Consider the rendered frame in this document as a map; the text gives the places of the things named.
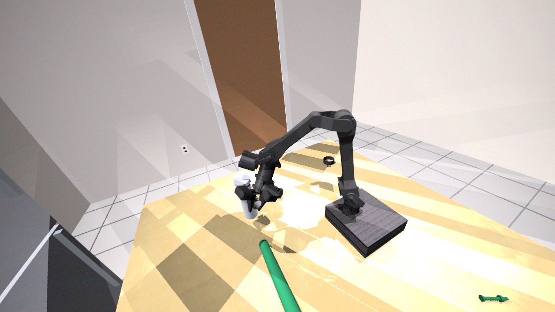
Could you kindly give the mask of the green bolt with nut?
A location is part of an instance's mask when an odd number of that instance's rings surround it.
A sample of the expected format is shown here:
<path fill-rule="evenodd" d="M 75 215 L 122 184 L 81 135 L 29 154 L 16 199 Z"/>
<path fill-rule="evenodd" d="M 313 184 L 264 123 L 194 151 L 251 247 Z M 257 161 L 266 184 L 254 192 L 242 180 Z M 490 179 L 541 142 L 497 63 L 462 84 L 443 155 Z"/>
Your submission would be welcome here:
<path fill-rule="evenodd" d="M 481 295 L 479 295 L 479 299 L 482 302 L 485 302 L 485 300 L 498 300 L 500 302 L 505 302 L 506 300 L 509 300 L 508 297 L 502 297 L 502 296 L 497 296 L 497 297 L 496 296 L 494 296 L 494 297 L 487 296 L 487 297 L 485 297 L 485 296 L 481 296 Z"/>

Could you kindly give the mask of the grey metal post with cap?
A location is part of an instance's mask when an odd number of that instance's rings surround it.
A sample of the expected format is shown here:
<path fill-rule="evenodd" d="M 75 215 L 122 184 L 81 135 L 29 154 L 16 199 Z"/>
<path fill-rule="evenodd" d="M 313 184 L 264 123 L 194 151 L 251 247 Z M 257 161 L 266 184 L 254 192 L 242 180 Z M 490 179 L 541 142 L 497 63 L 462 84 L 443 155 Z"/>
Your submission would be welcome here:
<path fill-rule="evenodd" d="M 233 182 L 234 186 L 236 187 L 247 186 L 248 189 L 251 189 L 251 179 L 248 175 L 239 175 L 233 180 Z M 252 208 L 251 212 L 248 211 L 247 200 L 240 200 L 240 202 L 243 208 L 244 215 L 248 220 L 254 219 L 258 215 L 257 209 L 255 210 Z"/>

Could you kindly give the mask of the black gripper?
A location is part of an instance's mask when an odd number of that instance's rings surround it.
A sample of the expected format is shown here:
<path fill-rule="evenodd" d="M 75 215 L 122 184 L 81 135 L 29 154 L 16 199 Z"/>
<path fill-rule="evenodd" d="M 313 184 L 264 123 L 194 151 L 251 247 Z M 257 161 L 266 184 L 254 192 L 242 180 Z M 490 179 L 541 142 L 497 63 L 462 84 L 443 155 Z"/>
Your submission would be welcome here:
<path fill-rule="evenodd" d="M 262 196 L 262 191 L 260 190 L 260 187 L 262 186 L 262 184 L 269 185 L 274 182 L 272 178 L 266 178 L 258 174 L 255 174 L 255 177 L 255 184 L 252 184 L 253 189 L 248 189 L 247 186 L 237 186 L 234 191 L 234 193 L 240 200 L 247 200 L 249 212 L 252 211 L 252 207 L 255 201 L 257 201 L 257 199 L 255 198 L 257 194 L 260 194 L 258 199 L 260 199 L 262 202 L 261 207 L 258 208 L 257 211 L 261 211 L 261 208 L 266 204 L 266 201 Z"/>

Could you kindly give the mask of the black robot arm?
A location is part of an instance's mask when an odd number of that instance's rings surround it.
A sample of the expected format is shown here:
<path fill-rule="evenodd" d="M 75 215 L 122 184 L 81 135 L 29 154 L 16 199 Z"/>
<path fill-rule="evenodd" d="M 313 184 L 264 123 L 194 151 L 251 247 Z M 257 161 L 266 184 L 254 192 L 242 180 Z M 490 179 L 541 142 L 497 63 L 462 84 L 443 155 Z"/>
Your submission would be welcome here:
<path fill-rule="evenodd" d="M 266 144 L 266 147 L 258 154 L 244 150 L 238 162 L 238 167 L 255 171 L 260 165 L 258 175 L 272 178 L 275 168 L 281 168 L 280 157 L 307 133 L 316 127 L 336 132 L 339 139 L 342 168 L 341 177 L 337 177 L 338 188 L 340 196 L 344 199 L 344 204 L 340 207 L 340 210 L 353 219 L 363 212 L 360 208 L 365 205 L 354 176 L 353 139 L 356 126 L 357 122 L 354 116 L 347 109 L 340 109 L 338 112 L 313 111 L 284 136 Z M 266 203 L 275 203 L 277 199 L 283 197 L 283 189 L 277 189 L 274 184 L 275 182 L 269 185 L 262 184 L 260 187 Z"/>

